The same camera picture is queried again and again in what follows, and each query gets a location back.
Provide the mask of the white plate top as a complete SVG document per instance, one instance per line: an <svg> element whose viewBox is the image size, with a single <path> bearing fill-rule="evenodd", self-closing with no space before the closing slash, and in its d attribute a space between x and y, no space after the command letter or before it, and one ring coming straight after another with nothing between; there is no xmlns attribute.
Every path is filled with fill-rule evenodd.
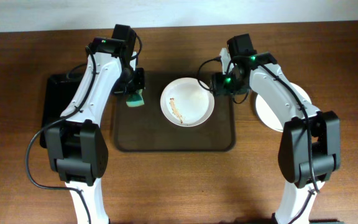
<svg viewBox="0 0 358 224"><path fill-rule="evenodd" d="M178 78L170 82L160 97L160 109L166 119L180 127L201 125L214 111L215 100L195 78Z"/></svg>

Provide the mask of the white plate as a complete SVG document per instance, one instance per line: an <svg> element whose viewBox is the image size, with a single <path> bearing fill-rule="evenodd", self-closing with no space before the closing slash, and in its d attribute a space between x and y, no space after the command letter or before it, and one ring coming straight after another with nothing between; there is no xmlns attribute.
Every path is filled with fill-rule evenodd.
<svg viewBox="0 0 358 224"><path fill-rule="evenodd" d="M283 126L266 101L259 95L255 99L255 112L261 122L270 129L283 132Z"/></svg>
<svg viewBox="0 0 358 224"><path fill-rule="evenodd" d="M180 127L201 125L214 111L215 100L195 78L178 78L170 82L160 97L160 109L166 119Z"/></svg>

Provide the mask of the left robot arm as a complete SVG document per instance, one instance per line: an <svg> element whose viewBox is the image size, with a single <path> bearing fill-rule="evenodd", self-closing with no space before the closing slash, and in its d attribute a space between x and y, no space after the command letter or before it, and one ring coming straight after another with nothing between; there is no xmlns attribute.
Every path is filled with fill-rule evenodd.
<svg viewBox="0 0 358 224"><path fill-rule="evenodd" d="M141 43L130 26L117 24L110 38L96 37L86 46L87 68L58 121L44 132L50 166L69 190L78 223L109 223L101 178L108 147L101 118L111 95L126 96L128 107L144 105L144 71L137 68Z"/></svg>

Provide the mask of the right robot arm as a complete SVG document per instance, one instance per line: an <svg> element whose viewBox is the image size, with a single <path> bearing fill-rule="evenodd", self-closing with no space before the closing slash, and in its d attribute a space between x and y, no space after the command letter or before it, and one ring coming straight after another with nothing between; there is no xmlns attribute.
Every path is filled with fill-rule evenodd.
<svg viewBox="0 0 358 224"><path fill-rule="evenodd" d="M340 120L303 97L269 53L258 53L249 34L232 37L219 54L222 71L212 76L214 96L264 99L282 125L278 164L285 179L273 223L309 223L316 196L341 165Z"/></svg>

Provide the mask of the green scrub sponge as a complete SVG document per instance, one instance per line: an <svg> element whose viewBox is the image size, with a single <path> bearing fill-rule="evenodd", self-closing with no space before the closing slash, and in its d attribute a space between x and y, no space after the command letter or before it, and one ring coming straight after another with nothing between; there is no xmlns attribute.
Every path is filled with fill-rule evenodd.
<svg viewBox="0 0 358 224"><path fill-rule="evenodd" d="M136 90L134 93L130 94L126 99L126 105L130 108L135 108L139 106L143 106L144 99L142 96L143 89Z"/></svg>

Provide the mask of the white plate bottom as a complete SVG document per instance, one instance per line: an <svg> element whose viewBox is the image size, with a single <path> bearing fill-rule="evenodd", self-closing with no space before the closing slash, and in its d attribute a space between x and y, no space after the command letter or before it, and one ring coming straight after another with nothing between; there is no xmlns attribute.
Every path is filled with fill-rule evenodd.
<svg viewBox="0 0 358 224"><path fill-rule="evenodd" d="M283 132L283 126L266 101L259 95L255 99L255 112L261 122L270 129Z"/></svg>

